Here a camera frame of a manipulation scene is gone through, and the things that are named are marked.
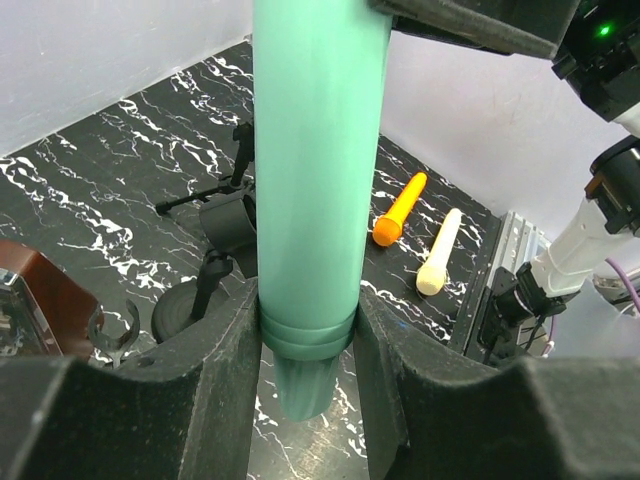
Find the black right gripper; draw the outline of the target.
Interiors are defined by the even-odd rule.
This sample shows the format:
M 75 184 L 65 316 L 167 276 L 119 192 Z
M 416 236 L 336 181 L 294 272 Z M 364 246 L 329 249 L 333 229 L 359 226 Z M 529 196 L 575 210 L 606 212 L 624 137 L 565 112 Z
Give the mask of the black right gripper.
M 639 104 L 635 0 L 372 0 L 368 6 L 392 16 L 393 30 L 418 38 L 499 55 L 551 59 L 557 53 L 555 75 L 607 122 Z

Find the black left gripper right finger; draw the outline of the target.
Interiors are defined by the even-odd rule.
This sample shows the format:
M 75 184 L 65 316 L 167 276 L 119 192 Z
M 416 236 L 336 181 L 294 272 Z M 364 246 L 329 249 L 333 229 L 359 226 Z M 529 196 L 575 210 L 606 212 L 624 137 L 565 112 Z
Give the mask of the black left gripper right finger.
M 639 363 L 516 360 L 496 370 L 363 290 L 353 350 L 373 479 L 635 479 Z

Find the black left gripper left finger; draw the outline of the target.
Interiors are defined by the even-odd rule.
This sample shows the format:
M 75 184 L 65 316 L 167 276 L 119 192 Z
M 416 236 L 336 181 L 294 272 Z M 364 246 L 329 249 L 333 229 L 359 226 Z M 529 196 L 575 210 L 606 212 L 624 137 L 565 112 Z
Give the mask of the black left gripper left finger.
M 5 479 L 242 479 L 262 342 L 257 285 L 115 370 L 1 363 Z

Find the beige microphone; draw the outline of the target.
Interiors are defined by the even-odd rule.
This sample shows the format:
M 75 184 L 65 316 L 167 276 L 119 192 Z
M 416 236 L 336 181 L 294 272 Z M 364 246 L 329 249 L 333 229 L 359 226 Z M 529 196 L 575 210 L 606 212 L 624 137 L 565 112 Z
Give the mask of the beige microphone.
M 445 216 L 428 258 L 417 271 L 416 288 L 420 294 L 434 296 L 446 284 L 447 265 L 461 220 L 462 212 L 458 208 L 451 209 Z

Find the orange microphone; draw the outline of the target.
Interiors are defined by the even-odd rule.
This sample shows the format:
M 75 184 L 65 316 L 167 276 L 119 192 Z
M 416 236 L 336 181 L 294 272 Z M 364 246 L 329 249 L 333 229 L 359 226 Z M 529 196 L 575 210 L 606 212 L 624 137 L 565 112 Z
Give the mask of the orange microphone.
M 428 182 L 424 172 L 416 173 L 404 187 L 389 210 L 374 223 L 372 237 L 380 247 L 389 247 L 403 233 L 404 223 Z

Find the mint green microphone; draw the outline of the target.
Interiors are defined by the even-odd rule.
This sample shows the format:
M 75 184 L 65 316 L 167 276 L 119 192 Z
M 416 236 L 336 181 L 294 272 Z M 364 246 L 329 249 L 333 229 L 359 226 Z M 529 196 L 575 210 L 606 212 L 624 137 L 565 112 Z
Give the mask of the mint green microphone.
M 353 335 L 391 23 L 364 1 L 254 5 L 260 328 L 294 421 L 328 408 Z

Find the black tripod microphone stand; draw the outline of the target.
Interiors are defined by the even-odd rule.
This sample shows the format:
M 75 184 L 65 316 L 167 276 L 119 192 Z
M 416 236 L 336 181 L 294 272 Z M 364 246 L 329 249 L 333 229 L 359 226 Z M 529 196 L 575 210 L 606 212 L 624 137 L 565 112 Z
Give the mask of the black tripod microphone stand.
M 233 172 L 222 177 L 215 187 L 207 190 L 196 191 L 185 197 L 175 200 L 162 201 L 154 205 L 158 215 L 166 215 L 175 207 L 193 201 L 206 203 L 209 198 L 216 194 L 232 194 L 241 190 L 250 182 L 245 179 L 245 173 L 251 163 L 255 162 L 255 137 L 254 123 L 252 121 L 243 122 L 233 130 L 232 138 L 238 143 L 238 150 L 235 156 Z

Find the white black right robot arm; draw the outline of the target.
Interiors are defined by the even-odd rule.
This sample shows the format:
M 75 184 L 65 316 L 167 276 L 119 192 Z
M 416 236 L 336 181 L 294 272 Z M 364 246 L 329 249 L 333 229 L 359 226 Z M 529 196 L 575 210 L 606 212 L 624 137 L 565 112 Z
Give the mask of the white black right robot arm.
M 500 55 L 549 59 L 581 102 L 628 136 L 592 163 L 568 226 L 516 272 L 487 289 L 478 342 L 513 358 L 519 327 L 562 313 L 585 279 L 639 234 L 639 4 L 636 1 L 373 1 L 394 30 Z

